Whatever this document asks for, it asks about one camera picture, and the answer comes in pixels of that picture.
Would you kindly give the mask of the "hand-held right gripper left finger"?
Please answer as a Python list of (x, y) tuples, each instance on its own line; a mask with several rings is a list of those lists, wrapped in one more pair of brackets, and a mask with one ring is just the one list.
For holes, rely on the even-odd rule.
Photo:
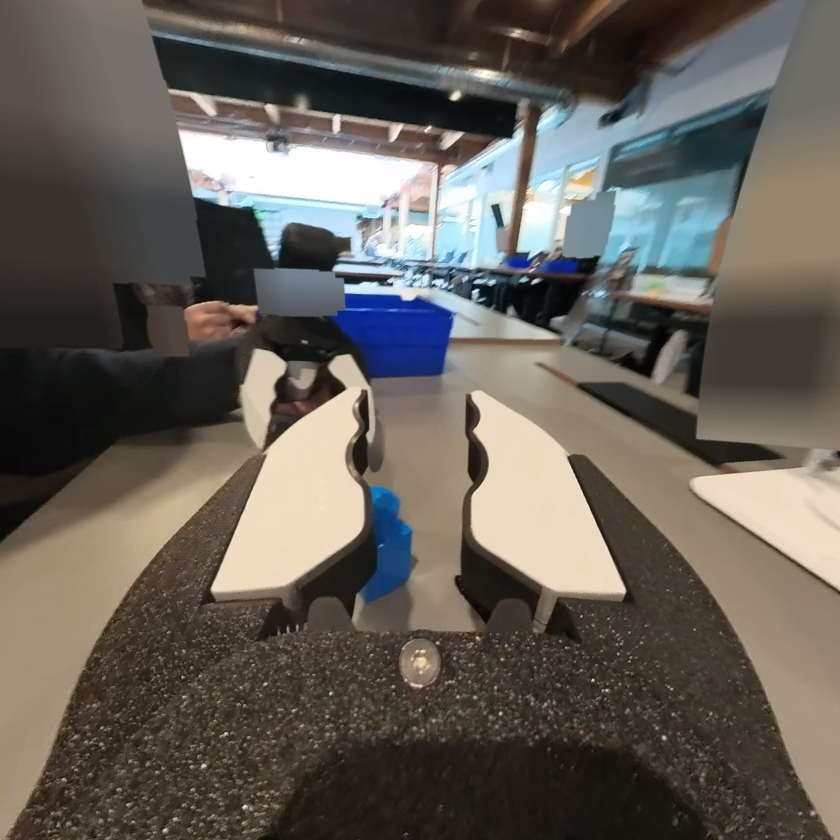
[(213, 579), (214, 603), (280, 601), (302, 616), (332, 598), (353, 615), (376, 568), (368, 397), (348, 387), (268, 447)]

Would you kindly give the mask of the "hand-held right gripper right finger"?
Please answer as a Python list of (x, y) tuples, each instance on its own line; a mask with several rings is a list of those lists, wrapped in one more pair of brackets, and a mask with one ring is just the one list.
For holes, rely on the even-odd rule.
[(465, 398), (469, 488), (458, 588), (486, 620), (505, 601), (564, 630), (568, 601), (621, 603), (627, 584), (566, 449), (483, 391)]

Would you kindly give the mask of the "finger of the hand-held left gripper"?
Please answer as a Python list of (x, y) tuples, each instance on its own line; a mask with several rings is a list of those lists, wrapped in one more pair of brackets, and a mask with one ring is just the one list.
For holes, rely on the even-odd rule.
[(369, 426), (367, 437), (367, 459), (369, 471), (377, 473), (381, 470), (385, 455), (385, 435), (382, 420), (375, 403), (372, 385), (365, 378), (355, 358), (348, 354), (340, 354), (329, 363), (330, 374), (344, 387), (358, 386), (367, 391)]
[(285, 361), (269, 350), (253, 349), (238, 398), (246, 432), (264, 450), (277, 398), (277, 383), (285, 376)]

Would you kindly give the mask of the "blue toy brick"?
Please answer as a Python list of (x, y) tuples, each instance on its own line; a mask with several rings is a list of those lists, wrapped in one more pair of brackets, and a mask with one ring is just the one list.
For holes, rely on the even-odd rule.
[(362, 589), (365, 604), (393, 593), (409, 578), (412, 570), (412, 528), (401, 518), (401, 501), (383, 486), (371, 488), (376, 543), (376, 568)]

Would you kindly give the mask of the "person's left forearm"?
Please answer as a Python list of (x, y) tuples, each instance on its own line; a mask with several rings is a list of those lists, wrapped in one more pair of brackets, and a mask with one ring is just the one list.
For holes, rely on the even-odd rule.
[(1, 351), (1, 470), (46, 476), (121, 438), (215, 424), (238, 408), (242, 335), (152, 350)]

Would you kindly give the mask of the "person's left hand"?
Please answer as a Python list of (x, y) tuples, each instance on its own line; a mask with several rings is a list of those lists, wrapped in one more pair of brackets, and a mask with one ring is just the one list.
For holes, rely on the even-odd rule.
[(188, 339), (196, 341), (225, 340), (256, 324), (256, 306), (224, 301), (195, 303), (183, 310)]

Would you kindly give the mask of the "blue plastic bin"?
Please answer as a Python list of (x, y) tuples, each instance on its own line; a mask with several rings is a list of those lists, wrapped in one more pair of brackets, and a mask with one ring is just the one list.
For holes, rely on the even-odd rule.
[(360, 349), (370, 377), (444, 372), (455, 313), (424, 297), (346, 293), (332, 320)]

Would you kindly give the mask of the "black office chair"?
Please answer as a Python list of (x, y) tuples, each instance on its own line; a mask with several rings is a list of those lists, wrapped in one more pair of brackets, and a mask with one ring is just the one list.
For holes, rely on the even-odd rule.
[(291, 223), (278, 240), (279, 268), (332, 271), (342, 255), (352, 253), (352, 238), (322, 227)]

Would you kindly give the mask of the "black table mat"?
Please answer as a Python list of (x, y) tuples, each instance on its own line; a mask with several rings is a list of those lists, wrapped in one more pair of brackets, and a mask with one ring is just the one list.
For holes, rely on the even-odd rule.
[(621, 382), (581, 382), (577, 387), (598, 402), (667, 439), (709, 466), (721, 467), (783, 458), (782, 455), (756, 444), (699, 439), (696, 414), (632, 385)]

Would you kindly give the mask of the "white chair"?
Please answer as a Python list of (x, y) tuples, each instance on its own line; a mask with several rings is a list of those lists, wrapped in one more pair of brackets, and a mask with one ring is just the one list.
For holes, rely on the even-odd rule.
[(657, 385), (667, 382), (686, 354), (690, 334), (684, 329), (674, 331), (656, 357), (650, 379)]

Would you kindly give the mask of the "white tray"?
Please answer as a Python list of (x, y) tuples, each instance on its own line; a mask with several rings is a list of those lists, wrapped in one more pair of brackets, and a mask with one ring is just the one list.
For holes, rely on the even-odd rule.
[(697, 477), (689, 488), (838, 592), (837, 450), (814, 449), (799, 468)]

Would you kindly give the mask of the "wooden post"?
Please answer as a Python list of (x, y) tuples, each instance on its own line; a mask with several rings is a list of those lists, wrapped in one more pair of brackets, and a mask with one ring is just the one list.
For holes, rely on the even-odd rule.
[(537, 103), (533, 101), (525, 102), (523, 120), (521, 121), (521, 144), (518, 153), (518, 167), (511, 202), (511, 218), (507, 233), (507, 258), (515, 256), (518, 251), (523, 210), (527, 199), (532, 162), (537, 146), (541, 113), (542, 110)]

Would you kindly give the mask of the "metal ventilation duct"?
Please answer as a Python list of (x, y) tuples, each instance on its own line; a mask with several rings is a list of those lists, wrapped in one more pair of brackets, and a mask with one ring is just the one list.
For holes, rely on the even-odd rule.
[(529, 101), (545, 109), (572, 113), (579, 98), (559, 84), (528, 79), (507, 70), (454, 61), (393, 56), (331, 43), (236, 20), (178, 8), (143, 5), (153, 36), (261, 59), (283, 60), (324, 70), (440, 89), (500, 102)]

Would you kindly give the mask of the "dark wall screen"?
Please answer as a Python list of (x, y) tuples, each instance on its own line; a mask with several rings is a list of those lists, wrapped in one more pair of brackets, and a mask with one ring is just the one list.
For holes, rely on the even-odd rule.
[(741, 119), (674, 131), (656, 141), (635, 141), (615, 151), (602, 189), (636, 188), (729, 170), (750, 157), (759, 128), (760, 121)]

